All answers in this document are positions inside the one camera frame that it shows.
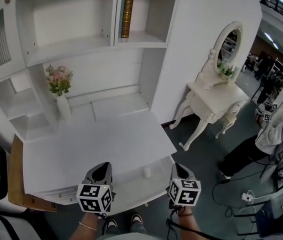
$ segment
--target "sneaker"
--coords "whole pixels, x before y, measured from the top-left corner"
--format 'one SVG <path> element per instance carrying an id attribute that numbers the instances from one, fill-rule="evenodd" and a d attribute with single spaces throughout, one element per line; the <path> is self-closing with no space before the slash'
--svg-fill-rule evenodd
<path id="1" fill-rule="evenodd" d="M 142 217 L 140 215 L 134 214 L 131 217 L 131 224 L 133 224 L 134 222 L 139 222 L 140 224 L 143 224 L 143 219 L 142 219 Z"/>
<path id="2" fill-rule="evenodd" d="M 224 178 L 225 178 L 226 180 L 229 180 L 229 179 L 231 178 L 231 177 L 226 176 L 225 174 L 223 174 L 221 170 L 219 170 L 219 171 L 220 171 L 220 173 L 224 176 Z"/>
<path id="3" fill-rule="evenodd" d="M 116 220 L 114 220 L 113 218 L 111 218 L 106 225 L 106 228 L 108 229 L 109 227 L 116 227 L 118 228 L 117 222 Z"/>
<path id="4" fill-rule="evenodd" d="M 218 169 L 219 169 L 220 173 L 225 177 L 226 180 L 229 180 L 231 178 L 231 176 L 229 177 L 229 176 L 226 176 L 225 174 L 223 174 L 223 172 L 220 169 L 220 164 L 218 164 Z"/>

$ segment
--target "chair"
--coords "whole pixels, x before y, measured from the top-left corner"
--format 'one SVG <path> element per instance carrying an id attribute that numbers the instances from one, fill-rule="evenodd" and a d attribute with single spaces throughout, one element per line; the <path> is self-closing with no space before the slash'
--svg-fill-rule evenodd
<path id="1" fill-rule="evenodd" d="M 256 232 L 238 233 L 238 236 L 259 235 L 263 239 L 283 235 L 283 195 L 264 202 L 256 214 L 238 214 L 234 217 L 254 217 L 255 220 L 252 223 L 256 223 L 257 226 Z"/>

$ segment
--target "vanity table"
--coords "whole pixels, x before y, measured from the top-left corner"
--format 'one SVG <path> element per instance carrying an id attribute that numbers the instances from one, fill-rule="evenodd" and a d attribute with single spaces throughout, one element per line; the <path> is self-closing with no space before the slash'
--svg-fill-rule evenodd
<path id="1" fill-rule="evenodd" d="M 208 124 L 214 124 L 218 119 L 224 118 L 222 130 L 217 133 L 217 139 L 221 133 L 232 127 L 236 121 L 236 115 L 243 105 L 250 99 L 236 84 L 236 78 L 241 72 L 236 65 L 236 56 L 240 50 L 243 35 L 243 25 L 234 21 L 226 26 L 219 35 L 213 49 L 210 50 L 208 61 L 203 66 L 195 82 L 187 83 L 190 92 L 185 101 L 179 106 L 175 123 L 169 128 L 172 130 L 178 126 L 187 107 L 200 117 L 200 122 L 195 132 L 185 145 L 179 143 L 185 151 L 191 143 L 204 131 Z M 232 54 L 223 58 L 222 48 L 226 40 L 234 44 Z"/>
<path id="2" fill-rule="evenodd" d="M 183 145 L 185 151 L 189 149 L 192 142 L 205 130 L 208 124 L 214 124 L 224 115 L 236 114 L 249 100 L 246 93 L 236 84 L 215 85 L 208 90 L 203 89 L 196 82 L 189 82 L 187 86 L 190 88 L 190 92 L 178 109 L 175 123 L 169 126 L 170 129 L 178 126 L 187 107 L 191 107 L 192 111 L 199 116 L 200 122 L 195 132 Z M 225 133 L 234 123 L 235 121 L 231 125 L 223 127 L 220 132 Z"/>

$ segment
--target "black pants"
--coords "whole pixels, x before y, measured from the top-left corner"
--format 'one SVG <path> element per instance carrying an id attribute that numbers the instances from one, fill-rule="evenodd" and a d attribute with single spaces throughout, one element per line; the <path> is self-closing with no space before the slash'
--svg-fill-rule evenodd
<path id="1" fill-rule="evenodd" d="M 218 165 L 222 174 L 232 177 L 252 163 L 252 160 L 258 161 L 268 156 L 268 154 L 260 151 L 256 147 L 256 138 L 257 135 L 244 140 L 232 152 L 225 156 L 223 162 Z"/>

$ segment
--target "white jacket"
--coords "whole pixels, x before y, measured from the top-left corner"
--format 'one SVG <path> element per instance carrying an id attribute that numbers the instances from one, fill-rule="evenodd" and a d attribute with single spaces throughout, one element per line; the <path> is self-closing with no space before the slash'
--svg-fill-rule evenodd
<path id="1" fill-rule="evenodd" d="M 272 116 L 265 129 L 261 129 L 255 141 L 256 147 L 268 155 L 273 155 L 278 144 L 283 142 L 283 105 Z"/>

